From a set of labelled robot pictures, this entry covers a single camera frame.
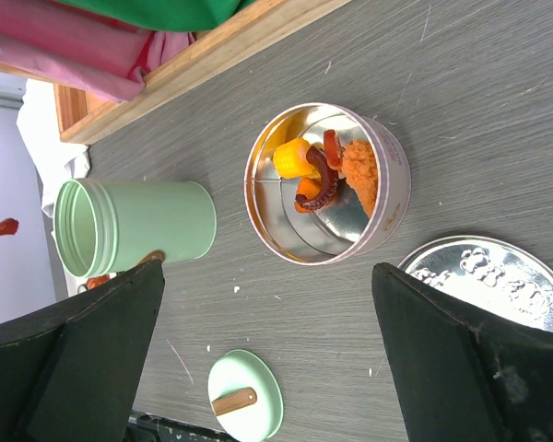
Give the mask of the mint green canister lid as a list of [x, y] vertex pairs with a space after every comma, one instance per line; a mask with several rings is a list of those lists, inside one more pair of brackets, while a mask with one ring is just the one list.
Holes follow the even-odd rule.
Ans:
[[207, 382], [213, 414], [233, 439], [266, 441], [284, 419], [281, 388], [269, 366], [244, 349], [227, 352], [211, 367]]

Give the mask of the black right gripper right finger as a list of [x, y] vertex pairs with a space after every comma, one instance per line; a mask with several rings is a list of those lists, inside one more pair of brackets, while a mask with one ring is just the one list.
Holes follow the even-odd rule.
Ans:
[[371, 291], [411, 441], [553, 441], [553, 333], [451, 297], [389, 263]]

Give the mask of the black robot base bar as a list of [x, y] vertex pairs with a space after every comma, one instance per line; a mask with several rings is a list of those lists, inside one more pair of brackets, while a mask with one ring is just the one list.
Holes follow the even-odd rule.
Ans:
[[132, 411], [123, 442], [233, 442], [226, 433]]

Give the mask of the white cloth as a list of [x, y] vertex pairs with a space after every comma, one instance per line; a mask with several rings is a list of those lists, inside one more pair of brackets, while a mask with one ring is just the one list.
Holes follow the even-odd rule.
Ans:
[[62, 185], [87, 177], [91, 169], [88, 146], [60, 140], [54, 87], [39, 80], [26, 83], [17, 128], [41, 179], [41, 209], [52, 218]]

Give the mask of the mint green tin canister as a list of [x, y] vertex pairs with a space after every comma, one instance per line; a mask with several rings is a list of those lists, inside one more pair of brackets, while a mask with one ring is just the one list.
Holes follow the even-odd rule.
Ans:
[[207, 190], [194, 181], [72, 179], [53, 212], [56, 247], [77, 278], [127, 271], [153, 252], [165, 262], [204, 256], [217, 232]]

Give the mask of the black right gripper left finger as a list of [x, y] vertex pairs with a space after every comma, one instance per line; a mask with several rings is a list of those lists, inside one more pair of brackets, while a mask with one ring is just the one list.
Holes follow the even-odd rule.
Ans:
[[0, 324], [0, 441], [120, 441], [165, 280], [151, 260]]

